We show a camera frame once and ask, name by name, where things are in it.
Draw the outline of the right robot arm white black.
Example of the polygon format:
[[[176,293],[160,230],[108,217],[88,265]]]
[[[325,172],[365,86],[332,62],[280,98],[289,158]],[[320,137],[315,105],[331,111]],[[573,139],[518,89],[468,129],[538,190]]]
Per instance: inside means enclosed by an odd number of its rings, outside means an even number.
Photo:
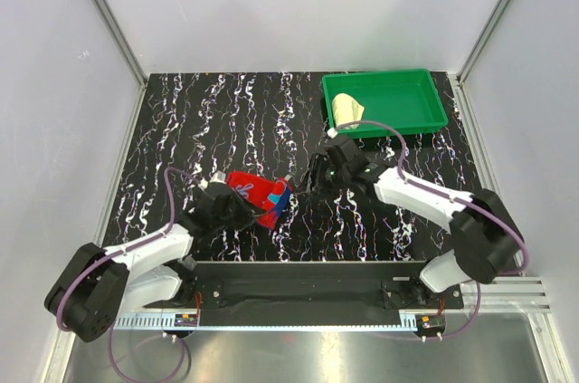
[[[310,192],[356,191],[376,203],[411,211],[450,234],[450,251],[427,262],[411,284],[413,301],[425,308],[456,284],[490,284],[509,272],[516,255],[528,258],[522,234],[495,192],[438,186],[405,172],[401,165],[370,159],[344,134],[311,156],[306,185]]]

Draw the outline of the green plastic tray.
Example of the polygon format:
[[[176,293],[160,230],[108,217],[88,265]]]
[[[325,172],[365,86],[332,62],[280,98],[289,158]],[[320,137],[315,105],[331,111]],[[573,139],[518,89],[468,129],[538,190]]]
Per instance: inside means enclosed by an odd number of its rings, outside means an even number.
[[[351,95],[365,107],[357,129],[339,130],[354,139],[390,136],[384,124],[402,135],[417,135],[437,132],[449,122],[425,69],[329,74],[322,77],[322,85],[330,127],[335,127],[331,102],[339,93]]]

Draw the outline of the teal and yellow towel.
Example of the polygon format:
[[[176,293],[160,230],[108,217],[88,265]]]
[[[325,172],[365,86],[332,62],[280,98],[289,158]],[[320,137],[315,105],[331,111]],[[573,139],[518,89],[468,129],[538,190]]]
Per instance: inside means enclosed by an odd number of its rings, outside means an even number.
[[[339,93],[331,102],[332,116],[336,129],[357,129],[363,118],[365,107],[347,93]]]

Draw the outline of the red and blue towel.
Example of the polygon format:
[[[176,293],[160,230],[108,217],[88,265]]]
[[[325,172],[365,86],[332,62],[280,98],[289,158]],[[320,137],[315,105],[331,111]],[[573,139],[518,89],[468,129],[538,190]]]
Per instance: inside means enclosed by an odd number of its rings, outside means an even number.
[[[227,176],[226,183],[252,205],[264,211],[258,215],[257,223],[269,230],[276,228],[294,191],[290,175],[271,181],[250,173],[233,171]]]

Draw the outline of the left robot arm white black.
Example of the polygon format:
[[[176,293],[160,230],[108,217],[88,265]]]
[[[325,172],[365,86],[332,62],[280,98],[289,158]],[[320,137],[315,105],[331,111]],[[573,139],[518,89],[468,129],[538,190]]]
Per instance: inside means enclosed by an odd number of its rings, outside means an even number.
[[[44,299],[58,328],[92,342],[126,311],[151,302],[188,305],[195,285],[170,264],[223,229],[243,229],[264,213],[220,180],[197,187],[194,194],[186,210],[152,234],[128,244],[81,246]]]

